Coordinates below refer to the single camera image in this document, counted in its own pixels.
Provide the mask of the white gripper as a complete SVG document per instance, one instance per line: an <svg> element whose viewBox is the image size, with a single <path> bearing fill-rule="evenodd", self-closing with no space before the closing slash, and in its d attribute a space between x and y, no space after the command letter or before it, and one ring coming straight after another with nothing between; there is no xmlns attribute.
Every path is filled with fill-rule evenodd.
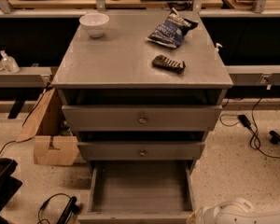
<svg viewBox="0 0 280 224"><path fill-rule="evenodd" d="M204 224L205 208L199 208L193 211L187 218L186 224Z"/></svg>

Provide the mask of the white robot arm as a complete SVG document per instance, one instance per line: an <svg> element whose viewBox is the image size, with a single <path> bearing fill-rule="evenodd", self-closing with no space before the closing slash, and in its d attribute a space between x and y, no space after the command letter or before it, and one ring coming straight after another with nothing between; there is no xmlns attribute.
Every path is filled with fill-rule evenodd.
<svg viewBox="0 0 280 224"><path fill-rule="evenodd" d="M185 224L280 224L280 210L257 213L250 201L235 198L193 211Z"/></svg>

